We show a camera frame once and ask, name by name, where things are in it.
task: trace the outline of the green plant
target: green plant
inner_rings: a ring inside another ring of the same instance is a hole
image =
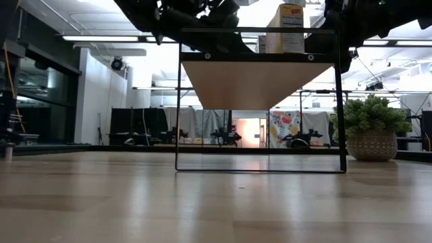
[[[407,132],[411,124],[406,122],[406,112],[401,109],[388,107],[389,100],[371,94],[365,101],[348,100],[344,107],[345,134],[347,138],[356,136],[367,130]],[[339,138],[338,117],[331,118],[335,133],[335,140]]]

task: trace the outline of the yellow cable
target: yellow cable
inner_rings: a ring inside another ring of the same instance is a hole
[[[14,86],[14,82],[12,81],[12,74],[11,74],[11,68],[9,66],[9,56],[7,54],[7,46],[6,46],[6,42],[3,44],[4,49],[5,49],[5,58],[6,58],[6,68],[7,68],[7,75],[9,76],[9,83],[11,84],[11,90],[12,90],[12,97],[14,99],[16,99],[16,94],[15,94],[15,86]],[[18,106],[16,107],[16,113],[18,115],[18,120],[20,121],[20,125],[21,125],[21,129],[24,133],[26,133],[26,129],[24,128],[24,125],[22,124],[22,120],[21,120],[21,114],[20,114],[20,110],[18,109]]]
[[[15,12],[18,11],[18,8],[20,7],[20,3],[21,3],[21,0],[18,0],[18,4],[16,5]]]
[[[431,139],[429,138],[429,136],[427,135],[427,133],[425,132],[426,138],[427,138],[427,142],[429,143],[429,152],[431,152]]]

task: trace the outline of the potted plant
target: potted plant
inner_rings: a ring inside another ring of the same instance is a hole
[[[348,100],[344,107],[346,148],[355,159],[389,161],[398,152],[396,132],[411,130],[406,112],[388,107],[389,100],[369,95],[365,101]],[[332,118],[338,140],[338,117]]]

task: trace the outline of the colorful floral painting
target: colorful floral painting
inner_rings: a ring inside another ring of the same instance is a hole
[[[300,131],[299,111],[270,111],[270,147],[286,148],[287,135]]]

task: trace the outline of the security camera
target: security camera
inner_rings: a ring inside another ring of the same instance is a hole
[[[381,81],[379,82],[373,82],[371,84],[368,84],[366,86],[365,91],[374,91],[374,90],[382,90],[384,89],[384,85]]]
[[[353,59],[357,59],[358,58],[358,51],[357,51],[357,48],[350,48],[350,50],[349,50],[349,53],[350,53],[350,57],[351,58],[353,58]]]
[[[114,57],[114,61],[111,63],[111,68],[117,71],[122,70],[124,66],[122,59],[123,57]]]

